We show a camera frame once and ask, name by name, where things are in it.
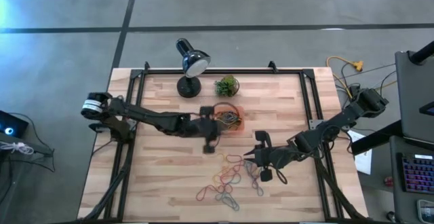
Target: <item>rgb keyboard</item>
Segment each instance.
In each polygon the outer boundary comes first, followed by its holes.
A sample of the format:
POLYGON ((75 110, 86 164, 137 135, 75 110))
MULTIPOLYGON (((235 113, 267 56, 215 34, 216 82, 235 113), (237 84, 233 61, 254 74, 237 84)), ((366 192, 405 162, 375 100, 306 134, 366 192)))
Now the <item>rgb keyboard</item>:
POLYGON ((434 194, 434 160, 432 155, 399 154, 404 191, 434 194))

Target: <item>lamp base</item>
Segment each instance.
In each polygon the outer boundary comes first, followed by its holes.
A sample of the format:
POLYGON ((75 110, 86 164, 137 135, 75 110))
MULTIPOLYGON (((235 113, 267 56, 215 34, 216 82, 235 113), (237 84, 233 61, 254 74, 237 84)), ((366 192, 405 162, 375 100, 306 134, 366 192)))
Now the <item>lamp base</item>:
POLYGON ((201 82, 197 77, 187 78, 185 76, 181 77, 176 84, 179 95, 185 98, 192 98, 197 96, 201 89, 201 82))

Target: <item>lamp shade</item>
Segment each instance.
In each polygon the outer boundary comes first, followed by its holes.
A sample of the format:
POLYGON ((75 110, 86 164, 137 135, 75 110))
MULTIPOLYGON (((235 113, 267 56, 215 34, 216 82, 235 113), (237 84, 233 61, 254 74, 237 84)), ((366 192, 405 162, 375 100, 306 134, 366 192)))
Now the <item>lamp shade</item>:
POLYGON ((182 70, 188 78, 202 74, 211 63, 211 57, 208 54, 194 50, 185 38, 180 38, 176 42, 176 49, 182 55, 182 70))

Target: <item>potted plant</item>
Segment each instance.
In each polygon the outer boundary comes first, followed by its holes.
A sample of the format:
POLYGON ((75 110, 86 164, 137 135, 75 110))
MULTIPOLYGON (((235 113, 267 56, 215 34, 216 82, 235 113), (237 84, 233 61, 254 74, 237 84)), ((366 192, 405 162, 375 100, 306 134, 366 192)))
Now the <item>potted plant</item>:
POLYGON ((220 81, 214 83, 218 96, 232 97, 236 95, 239 89, 239 82, 233 75, 226 75, 220 81))

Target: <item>wooden table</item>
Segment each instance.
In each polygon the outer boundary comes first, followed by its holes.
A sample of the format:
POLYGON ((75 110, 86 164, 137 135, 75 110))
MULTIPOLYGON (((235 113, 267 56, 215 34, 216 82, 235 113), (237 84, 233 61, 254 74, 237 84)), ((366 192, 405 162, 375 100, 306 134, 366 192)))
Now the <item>wooden table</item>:
MULTIPOLYGON (((126 95, 131 69, 115 69, 108 88, 113 96, 126 95)), ((314 68, 323 115, 326 119, 340 112, 340 103, 332 72, 329 68, 314 68)), ((207 192, 201 202, 196 194, 222 169, 222 154, 242 155, 257 143, 255 130, 266 130, 274 145, 306 130, 300 80, 297 75, 236 75, 240 90, 233 98, 217 98, 214 81, 223 75, 201 75, 202 91, 195 98, 182 98, 176 91, 179 75, 147 75, 142 106, 154 111, 198 113, 201 105, 228 101, 245 110, 245 128, 240 134, 224 135, 214 155, 202 154, 203 138, 166 136, 154 127, 140 123, 134 149, 133 166, 125 205, 124 221, 141 222, 216 222, 216 221, 321 221, 323 213, 319 197, 317 175, 313 159, 292 162, 282 172, 288 178, 284 185, 278 178, 259 185, 262 197, 251 188, 251 180, 244 169, 242 180, 233 185, 233 197, 240 209, 233 209, 214 199, 216 193, 207 192)), ((315 112, 309 90, 312 111, 315 112)), ((95 148, 109 141, 108 134, 98 135, 95 148)), ((346 151, 348 141, 336 141, 332 151, 339 187, 349 201, 367 216, 353 156, 346 151)), ((79 209, 84 217, 106 191, 116 144, 97 152, 90 169, 79 209)), ((335 216, 332 194, 328 199, 335 216)), ((113 209, 117 209, 115 199, 113 209)))

